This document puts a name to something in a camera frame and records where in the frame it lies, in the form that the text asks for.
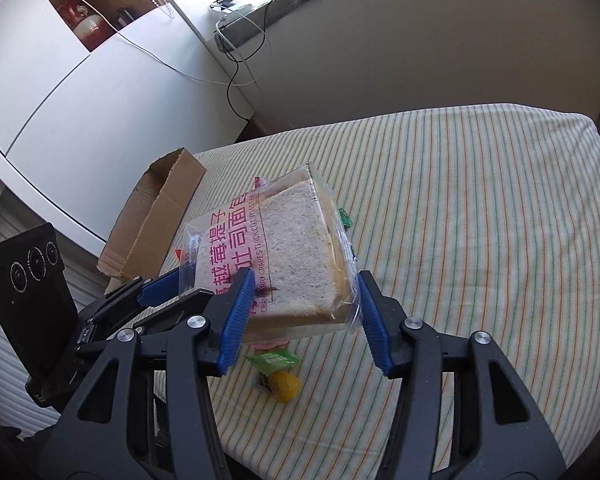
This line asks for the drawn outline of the packaged sliced bread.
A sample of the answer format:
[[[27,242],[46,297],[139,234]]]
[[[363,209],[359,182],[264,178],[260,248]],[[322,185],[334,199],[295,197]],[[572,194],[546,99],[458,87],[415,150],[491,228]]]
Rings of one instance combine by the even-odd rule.
[[[277,344],[351,328],[360,315],[356,263],[332,190],[309,165],[186,223],[178,290],[224,294],[254,274],[244,341]]]

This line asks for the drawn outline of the cardboard box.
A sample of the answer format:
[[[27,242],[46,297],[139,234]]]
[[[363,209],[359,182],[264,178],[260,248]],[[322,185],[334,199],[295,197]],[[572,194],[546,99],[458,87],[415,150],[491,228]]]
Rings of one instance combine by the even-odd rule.
[[[97,269],[122,282],[156,278],[205,173],[186,148],[152,162],[120,211]]]

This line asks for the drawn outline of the green candy wrapper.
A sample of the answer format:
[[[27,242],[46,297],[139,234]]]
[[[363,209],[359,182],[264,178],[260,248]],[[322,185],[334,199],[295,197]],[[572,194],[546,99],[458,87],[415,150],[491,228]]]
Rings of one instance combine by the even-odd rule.
[[[288,372],[300,362],[300,359],[287,350],[276,349],[250,354],[247,356],[247,361],[259,374],[268,376],[277,372]]]

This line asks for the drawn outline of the white cabinet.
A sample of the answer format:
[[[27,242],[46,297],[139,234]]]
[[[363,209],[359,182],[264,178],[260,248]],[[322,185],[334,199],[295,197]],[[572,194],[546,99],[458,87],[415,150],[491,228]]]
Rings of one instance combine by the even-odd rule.
[[[114,34],[87,50],[65,0],[0,0],[0,180],[92,254],[145,169],[233,143],[250,103],[186,0],[81,0]]]

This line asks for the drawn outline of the small green candy packet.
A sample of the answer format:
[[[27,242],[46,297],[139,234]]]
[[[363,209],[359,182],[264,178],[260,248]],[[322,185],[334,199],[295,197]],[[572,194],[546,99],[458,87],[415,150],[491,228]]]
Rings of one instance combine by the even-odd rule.
[[[342,223],[343,229],[348,230],[352,228],[352,219],[344,208],[339,208],[339,217]]]

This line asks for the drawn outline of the striped tablecloth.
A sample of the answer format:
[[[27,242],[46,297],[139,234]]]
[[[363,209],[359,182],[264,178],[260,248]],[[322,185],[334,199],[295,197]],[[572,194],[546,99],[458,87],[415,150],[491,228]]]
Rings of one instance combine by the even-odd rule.
[[[178,215],[143,230],[137,185],[99,259],[116,278],[176,265],[184,224],[312,165],[351,216],[361,268],[442,333],[490,333],[567,463],[600,431],[600,133],[588,116],[515,104],[412,110],[202,152]]]

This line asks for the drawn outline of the red jar on shelf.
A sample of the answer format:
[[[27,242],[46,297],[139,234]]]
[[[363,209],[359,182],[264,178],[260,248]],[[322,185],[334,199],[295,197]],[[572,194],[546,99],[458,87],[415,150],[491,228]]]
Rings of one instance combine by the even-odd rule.
[[[112,27],[81,0],[65,0],[57,11],[89,51],[94,51],[114,34]]]

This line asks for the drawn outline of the white power strip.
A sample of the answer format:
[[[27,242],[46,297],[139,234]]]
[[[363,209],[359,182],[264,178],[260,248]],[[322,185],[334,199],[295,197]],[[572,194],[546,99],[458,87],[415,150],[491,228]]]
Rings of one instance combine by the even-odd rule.
[[[219,27],[240,20],[252,10],[252,3],[240,0],[213,0],[209,4],[209,12],[216,18]]]

